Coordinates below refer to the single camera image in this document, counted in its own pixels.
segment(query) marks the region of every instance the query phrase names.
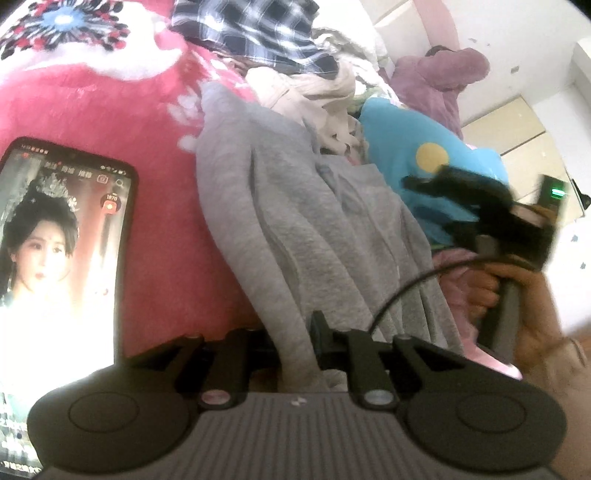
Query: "wooden surface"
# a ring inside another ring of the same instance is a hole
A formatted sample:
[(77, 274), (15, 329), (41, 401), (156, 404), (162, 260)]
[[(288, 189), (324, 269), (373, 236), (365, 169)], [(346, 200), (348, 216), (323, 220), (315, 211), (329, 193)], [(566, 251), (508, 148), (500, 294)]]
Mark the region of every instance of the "wooden surface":
[(545, 132), (534, 111), (522, 97), (462, 128), (464, 141), (492, 148), (500, 155)]
[(502, 158), (516, 198), (537, 191), (540, 175), (559, 178), (566, 172), (562, 157), (550, 134), (542, 134), (503, 155)]

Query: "pink fleece blanket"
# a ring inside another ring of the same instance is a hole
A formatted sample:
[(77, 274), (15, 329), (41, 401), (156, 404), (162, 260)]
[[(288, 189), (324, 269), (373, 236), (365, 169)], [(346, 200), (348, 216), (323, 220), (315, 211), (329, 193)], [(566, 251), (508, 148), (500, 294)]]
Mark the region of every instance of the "pink fleece blanket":
[[(69, 5), (71, 14), (43, 16)], [(170, 8), (29, 0), (0, 31), (0, 150), (28, 136), (120, 159), (139, 173), (123, 284), (128, 355), (180, 335), (220, 339), (257, 322), (203, 219), (193, 149), (201, 82), (254, 95), (212, 53), (166, 29), (161, 15)], [(70, 17), (76, 24), (63, 34)]]

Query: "crown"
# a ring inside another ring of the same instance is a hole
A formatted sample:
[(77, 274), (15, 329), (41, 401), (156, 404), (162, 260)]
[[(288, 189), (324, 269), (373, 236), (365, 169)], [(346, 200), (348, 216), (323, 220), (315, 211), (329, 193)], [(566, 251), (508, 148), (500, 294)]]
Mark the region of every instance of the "crown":
[(48, 177), (41, 177), (37, 180), (37, 191), (41, 192), (51, 198), (67, 199), (68, 207), (72, 212), (75, 212), (77, 200), (75, 197), (68, 195), (68, 188), (66, 182), (57, 178), (55, 173)]
[[(77, 200), (75, 197), (71, 197), (68, 194), (66, 182), (57, 178), (55, 173), (52, 173), (48, 177), (40, 177), (35, 182), (37, 185), (35, 189), (51, 198), (64, 198), (67, 201), (68, 207), (72, 212), (76, 212)], [(23, 179), (16, 192), (7, 202), (6, 208), (2, 214), (2, 220), (8, 223), (14, 217), (14, 212), (17, 206), (24, 200), (27, 192), (29, 191), (29, 184), (27, 179)]]

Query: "woman on phone screen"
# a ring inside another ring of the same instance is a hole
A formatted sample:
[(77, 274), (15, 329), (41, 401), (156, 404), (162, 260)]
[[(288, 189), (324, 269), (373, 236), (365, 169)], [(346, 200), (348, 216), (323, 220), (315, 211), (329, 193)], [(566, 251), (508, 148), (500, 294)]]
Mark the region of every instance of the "woman on phone screen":
[(76, 322), (63, 281), (78, 240), (75, 199), (55, 174), (8, 212), (0, 244), (0, 459), (37, 456), (26, 419), (45, 393), (76, 380)]

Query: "phone screen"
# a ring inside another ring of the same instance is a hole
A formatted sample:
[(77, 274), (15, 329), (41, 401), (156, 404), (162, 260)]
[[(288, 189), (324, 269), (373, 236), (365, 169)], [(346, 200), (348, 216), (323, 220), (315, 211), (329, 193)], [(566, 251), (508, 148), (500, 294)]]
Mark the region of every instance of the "phone screen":
[(27, 435), (33, 404), (113, 364), (136, 176), (124, 163), (27, 139), (3, 160), (0, 472), (30, 478), (41, 471)]

